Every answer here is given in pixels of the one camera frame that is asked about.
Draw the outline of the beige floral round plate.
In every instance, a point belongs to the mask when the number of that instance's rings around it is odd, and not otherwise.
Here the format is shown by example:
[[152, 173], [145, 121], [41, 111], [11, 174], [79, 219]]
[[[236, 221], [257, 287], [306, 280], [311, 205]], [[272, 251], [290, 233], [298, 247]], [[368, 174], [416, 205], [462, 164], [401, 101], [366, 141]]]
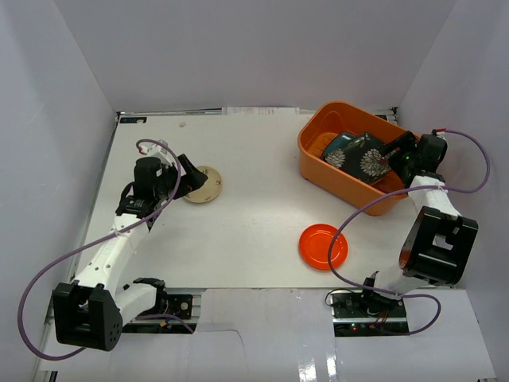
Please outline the beige floral round plate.
[[196, 191], [184, 196], [184, 199], [194, 204], [204, 204], [214, 200], [223, 189], [223, 179], [220, 173], [210, 166], [198, 166], [197, 169], [205, 174], [207, 181]]

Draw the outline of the black floral square plate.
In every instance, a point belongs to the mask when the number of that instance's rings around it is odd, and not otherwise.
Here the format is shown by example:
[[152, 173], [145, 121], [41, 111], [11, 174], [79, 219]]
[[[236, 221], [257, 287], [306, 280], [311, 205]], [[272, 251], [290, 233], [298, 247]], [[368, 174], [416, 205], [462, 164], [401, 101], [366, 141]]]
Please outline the black floral square plate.
[[364, 132], [343, 148], [330, 152], [325, 160], [330, 166], [366, 183], [374, 185], [385, 177], [391, 168], [379, 153], [384, 142]]

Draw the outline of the teal square plate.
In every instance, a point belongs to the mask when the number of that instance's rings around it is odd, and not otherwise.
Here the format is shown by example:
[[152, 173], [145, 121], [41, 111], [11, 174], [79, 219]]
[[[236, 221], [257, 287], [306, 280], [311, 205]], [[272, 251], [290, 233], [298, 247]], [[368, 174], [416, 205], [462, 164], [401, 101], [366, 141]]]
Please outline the teal square plate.
[[321, 159], [325, 160], [325, 157], [336, 149], [346, 147], [356, 136], [354, 134], [343, 132], [338, 134], [324, 149]]

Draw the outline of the orange round plate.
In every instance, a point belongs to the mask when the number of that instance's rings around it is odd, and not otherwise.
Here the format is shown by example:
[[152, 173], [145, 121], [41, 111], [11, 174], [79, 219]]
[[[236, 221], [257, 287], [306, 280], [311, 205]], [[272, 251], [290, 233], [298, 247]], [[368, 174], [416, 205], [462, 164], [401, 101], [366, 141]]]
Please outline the orange round plate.
[[345, 236], [340, 233], [334, 239], [337, 229], [329, 224], [313, 224], [308, 226], [298, 241], [298, 250], [301, 258], [313, 269], [329, 271], [328, 250], [332, 246], [332, 267], [342, 266], [348, 257], [349, 247]]

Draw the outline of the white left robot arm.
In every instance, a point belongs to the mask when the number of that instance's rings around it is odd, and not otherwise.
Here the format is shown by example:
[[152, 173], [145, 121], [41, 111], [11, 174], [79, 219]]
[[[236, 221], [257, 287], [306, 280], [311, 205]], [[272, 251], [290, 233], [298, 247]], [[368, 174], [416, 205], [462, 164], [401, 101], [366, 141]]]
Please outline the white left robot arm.
[[122, 328], [136, 319], [180, 320], [168, 312], [164, 281], [138, 278], [128, 287], [119, 283], [163, 210], [200, 189], [208, 178], [161, 139], [143, 138], [136, 147], [141, 158], [135, 162], [134, 180], [121, 193], [109, 234], [95, 244], [96, 253], [74, 280], [59, 283], [52, 292], [61, 344], [111, 351]]

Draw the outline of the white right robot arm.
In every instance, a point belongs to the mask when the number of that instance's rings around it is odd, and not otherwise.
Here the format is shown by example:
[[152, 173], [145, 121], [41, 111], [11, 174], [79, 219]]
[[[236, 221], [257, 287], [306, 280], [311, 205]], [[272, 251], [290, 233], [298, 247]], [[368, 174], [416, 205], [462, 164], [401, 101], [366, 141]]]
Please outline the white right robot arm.
[[478, 224], [453, 206], [445, 179], [437, 173], [447, 151], [444, 133], [415, 138], [407, 132], [382, 148], [414, 204], [416, 220], [402, 245], [398, 263], [376, 271], [364, 284], [374, 289], [360, 295], [360, 310], [378, 317], [397, 299], [419, 287], [454, 285], [468, 262]]

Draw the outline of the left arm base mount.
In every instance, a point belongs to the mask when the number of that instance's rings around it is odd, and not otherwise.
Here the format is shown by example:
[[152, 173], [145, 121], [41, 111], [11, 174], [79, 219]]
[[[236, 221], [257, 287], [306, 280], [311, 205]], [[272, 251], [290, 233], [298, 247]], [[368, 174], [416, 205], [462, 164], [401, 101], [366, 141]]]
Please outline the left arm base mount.
[[168, 294], [163, 291], [156, 295], [154, 306], [142, 311], [135, 317], [135, 320], [148, 319], [149, 317], [169, 320], [169, 316], [187, 320], [192, 317], [192, 307], [192, 294]]

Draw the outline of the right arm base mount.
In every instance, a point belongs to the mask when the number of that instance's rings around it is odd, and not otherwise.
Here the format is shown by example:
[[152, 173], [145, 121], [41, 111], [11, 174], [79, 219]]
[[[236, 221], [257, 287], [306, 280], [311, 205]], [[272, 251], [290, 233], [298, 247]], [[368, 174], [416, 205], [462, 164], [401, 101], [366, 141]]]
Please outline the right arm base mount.
[[325, 304], [332, 308], [334, 318], [366, 318], [373, 321], [406, 319], [402, 300], [378, 296], [365, 290], [335, 289], [325, 297]]

